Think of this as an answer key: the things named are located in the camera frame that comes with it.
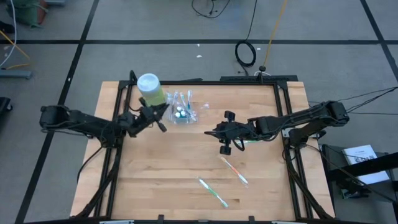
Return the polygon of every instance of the wooden tabletop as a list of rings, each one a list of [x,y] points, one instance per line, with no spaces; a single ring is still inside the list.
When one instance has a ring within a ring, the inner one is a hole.
[[[303,83],[289,82],[288,86],[293,111],[307,109]],[[103,82],[95,116],[112,118],[117,88],[118,82]],[[225,120],[225,110],[235,112],[236,121],[242,123],[252,117],[277,116],[273,87],[179,85],[162,88],[171,93],[192,90],[198,122],[176,125],[163,121],[166,133],[155,125],[143,130],[137,138],[125,137],[113,219],[155,220],[159,214],[165,215],[166,220],[248,220],[250,215],[256,220],[295,219],[280,135],[271,142],[247,144],[244,152],[232,146],[232,155],[226,158],[248,180],[249,187],[245,188],[218,157],[221,146],[218,140],[203,134]],[[138,89],[133,88],[133,108],[139,107],[140,96]],[[205,103],[209,103],[210,108],[200,109]],[[317,146],[313,139],[308,144]],[[85,159],[99,146],[98,140],[89,140]],[[71,215],[80,212],[98,189],[104,155],[105,150],[81,173]],[[325,211],[334,216],[319,152],[304,148],[302,160],[309,190]],[[228,208],[223,208],[220,201],[200,185],[198,176],[218,192]],[[298,195],[304,217],[299,190]],[[101,214],[105,213],[107,201],[108,192],[104,195]]]

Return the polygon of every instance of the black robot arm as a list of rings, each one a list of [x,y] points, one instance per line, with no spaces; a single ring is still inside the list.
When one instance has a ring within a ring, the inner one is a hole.
[[[309,136],[328,126],[344,126],[349,121],[343,104],[337,101],[323,102],[307,110],[281,117],[249,118],[246,124],[235,122],[235,114],[230,111],[225,111],[224,116],[228,121],[217,124],[213,131],[207,131],[205,134],[218,138],[224,144],[220,147],[220,153],[226,155],[231,154],[229,147],[231,142],[243,151],[244,140],[272,141],[283,129],[292,128],[289,131],[288,141],[291,146],[296,147],[305,144]],[[307,125],[302,128],[294,128],[305,123]]]
[[[70,110],[66,106],[43,106],[40,126],[43,131],[69,129],[88,137],[96,137],[103,147],[116,147],[117,140],[125,132],[130,137],[136,137],[153,122],[156,122],[159,128],[166,132],[167,129],[160,120],[169,105],[163,103],[157,106],[147,106],[143,98],[140,98],[139,101],[142,105],[137,110],[139,115],[125,112],[114,121],[97,118],[78,110]]]

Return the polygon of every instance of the yellow cable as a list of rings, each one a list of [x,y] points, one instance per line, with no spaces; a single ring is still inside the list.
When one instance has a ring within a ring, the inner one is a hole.
[[[264,60],[264,64],[262,64],[263,66],[266,66],[266,64],[267,64],[268,55],[269,55],[269,51],[271,49],[272,40],[273,40],[273,38],[275,36],[276,30],[278,29],[280,18],[282,18],[283,13],[285,12],[286,4],[287,4],[287,0],[284,0],[284,4],[282,5],[282,9],[280,10],[278,20],[276,21],[274,30],[272,31],[272,34],[271,34],[271,38],[269,39],[269,42],[268,42],[266,59]]]
[[[0,34],[1,34],[4,38],[6,38],[12,45],[15,45],[15,48],[18,49],[20,53],[22,53],[23,55],[25,55],[25,57],[26,57],[28,60],[30,60],[29,55],[27,55],[27,54],[26,54],[22,49],[20,49],[16,44],[14,44],[13,41],[10,40],[10,38],[8,38],[8,36],[7,36],[5,33],[3,33],[1,30],[0,30]]]
[[[13,68],[18,68],[18,67],[25,67],[25,66],[29,66],[29,65],[30,64],[28,64],[28,63],[20,64],[20,65],[13,65],[13,66],[10,66],[10,67],[6,68],[6,70],[13,69]]]

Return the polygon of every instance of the yellow liquid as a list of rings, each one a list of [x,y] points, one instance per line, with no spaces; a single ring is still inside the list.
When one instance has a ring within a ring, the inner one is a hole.
[[[144,97],[145,101],[147,102],[148,106],[156,106],[156,105],[160,105],[162,103],[166,103],[162,88],[159,88],[159,91],[157,93],[154,93],[151,95],[146,95],[143,97]]]

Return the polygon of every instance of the black metal frame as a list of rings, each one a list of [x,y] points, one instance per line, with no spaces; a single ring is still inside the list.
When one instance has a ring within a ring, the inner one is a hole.
[[[285,104],[287,107],[287,112],[288,112],[288,114],[292,113],[289,91],[287,89],[287,81],[297,81],[297,76],[287,75],[287,76],[278,76],[278,77],[263,77],[260,75],[258,77],[221,77],[220,81],[201,81],[201,80],[197,80],[197,81],[190,81],[190,80],[187,80],[187,81],[162,81],[161,84],[162,85],[266,85],[266,86],[272,86],[274,88],[275,103],[276,103],[276,107],[277,107],[278,116],[282,116],[283,112],[282,112],[282,104],[281,104],[280,95],[279,95],[279,87],[281,89],[283,89],[283,92],[284,92],[284,100],[285,100]],[[119,114],[119,108],[120,108],[120,105],[122,102],[122,94],[126,88],[127,88],[127,94],[126,94],[126,98],[124,99],[123,110],[124,110],[124,112],[126,112],[128,110],[130,99],[131,99],[131,94],[132,94],[132,88],[136,84],[137,84],[136,79],[132,80],[132,81],[123,80],[123,81],[119,82],[118,93],[116,95],[116,102],[115,102],[115,106],[114,106],[113,118],[117,117],[117,115]],[[285,149],[286,147],[288,147],[286,145],[287,141],[283,141],[283,140],[284,139],[282,139],[282,143],[283,143],[284,149]],[[119,142],[120,142],[119,147],[116,148],[115,159],[120,160],[120,158],[121,158],[120,155],[121,155],[122,149],[123,149],[123,139],[120,139]],[[106,150],[103,170],[101,173],[100,185],[104,182],[104,180],[106,178],[106,174],[109,171],[112,150],[113,149],[111,149],[111,148],[108,148]],[[303,168],[303,164],[302,164],[302,158],[301,158],[300,151],[296,151],[295,153],[296,153],[296,158],[297,158],[297,169],[300,174],[300,178],[306,185],[305,172],[304,172],[304,168]],[[290,159],[290,153],[288,151],[286,151],[285,155],[286,155],[287,159]],[[118,179],[118,170],[119,169],[117,169],[117,171],[115,173],[114,179],[111,182],[111,186],[110,186],[110,190],[109,190],[109,197],[108,197],[108,201],[107,201],[106,214],[105,214],[105,217],[108,217],[108,218],[110,218],[112,215],[114,194],[116,191],[116,182]],[[291,178],[290,175],[289,175],[289,184],[290,184],[290,191],[292,194],[292,203],[293,203],[293,208],[294,208],[295,219],[298,220],[299,218],[301,218],[299,199],[297,197],[297,189],[295,186],[295,182]],[[307,218],[313,218],[312,209],[311,209],[310,204],[308,203],[307,199],[305,199],[305,198],[304,198],[304,202],[305,202],[305,210],[306,210]],[[97,205],[95,207],[95,212],[94,212],[95,217],[100,216],[101,206],[102,206],[102,198],[99,200],[99,202],[97,203]]]

